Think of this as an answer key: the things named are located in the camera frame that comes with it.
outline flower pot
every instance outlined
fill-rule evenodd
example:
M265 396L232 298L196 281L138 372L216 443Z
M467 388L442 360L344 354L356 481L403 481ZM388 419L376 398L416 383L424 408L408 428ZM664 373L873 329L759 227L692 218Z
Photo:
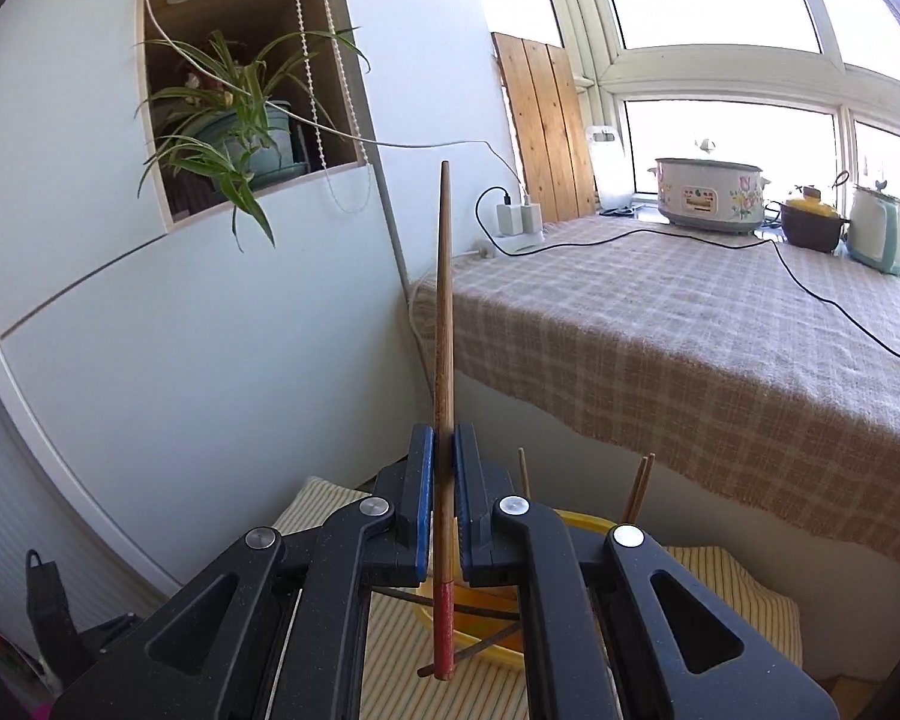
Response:
M266 121L276 148L265 146L250 156L250 171L253 173L250 189L255 191L306 175L311 170L300 125L292 124L286 111L271 105L266 108ZM244 148L231 136L236 124L236 114L208 114L206 118L190 124L184 134L226 151L236 162L244 153Z

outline potted plant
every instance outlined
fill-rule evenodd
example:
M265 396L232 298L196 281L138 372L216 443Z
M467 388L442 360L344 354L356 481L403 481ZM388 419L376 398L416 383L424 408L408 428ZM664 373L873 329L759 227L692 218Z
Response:
M349 39L351 30L308 31L315 46L337 40L362 56ZM155 153L144 163L138 193L148 173L159 165L178 175L180 170L209 178L233 204L231 226L237 235L237 211L254 218L271 244L274 231L266 220L253 191L309 172L309 160L299 125L290 124L288 103L271 99L277 85L293 81L313 98L295 70L317 52L295 52L274 71L266 60L281 44L298 39L300 32L281 35L247 62L238 62L220 30L210 34L207 50L189 43L157 39L152 45L166 46L184 56L193 68L186 83L170 86L149 96L144 103L168 101L170 111L163 122ZM320 112L330 117L316 98Z

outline spider plant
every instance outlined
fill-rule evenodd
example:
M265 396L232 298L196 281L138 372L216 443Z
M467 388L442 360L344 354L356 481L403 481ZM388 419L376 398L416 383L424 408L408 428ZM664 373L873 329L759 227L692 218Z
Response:
M143 188L146 176L155 165L168 167L174 175L178 175L180 170L187 170L206 176L233 204L231 229L234 237L237 237L237 211L242 211L256 220L271 245L275 245L274 231L250 189L250 181L253 179L252 157L261 148L277 148L271 137L275 127L268 120L268 108L274 105L271 103L271 95L281 81L292 81L314 100L330 127L333 127L333 122L307 84L295 74L300 65L317 56L317 50L298 50L273 71L268 69L268 58L276 47L306 34L314 48L335 40L366 60L367 57L354 45L351 32L351 29L336 32L289 32L266 44L247 64L234 59L230 44L223 38L220 30L214 30L210 34L207 50L182 41L146 41L151 45L175 50L186 58L198 75L192 76L191 81L196 80L193 83L161 89L142 103L175 100L178 105L166 122L165 131L170 129L170 132L156 139L155 153L144 162L144 173L137 193ZM236 143L237 148L219 148L193 136L194 124L223 116L233 118L226 138L227 141Z

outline striped cushion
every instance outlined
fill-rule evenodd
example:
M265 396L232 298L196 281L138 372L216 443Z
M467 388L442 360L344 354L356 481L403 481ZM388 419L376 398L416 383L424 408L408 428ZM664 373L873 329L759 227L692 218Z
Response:
M280 533L314 528L366 493L311 477L274 522ZM769 591L719 547L668 547L674 557L720 594L791 661L800 664L799 615L789 598ZM362 720L517 720L527 717L523 671L480 658L463 661L450 683L423 679L416 669L432 661L431 633L412 605L374 595L367 627Z

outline electric kettle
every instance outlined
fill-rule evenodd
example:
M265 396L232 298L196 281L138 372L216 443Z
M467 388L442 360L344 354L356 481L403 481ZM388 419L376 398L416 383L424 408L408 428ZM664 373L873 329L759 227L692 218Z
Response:
M864 265L900 275L900 199L855 185L847 251Z

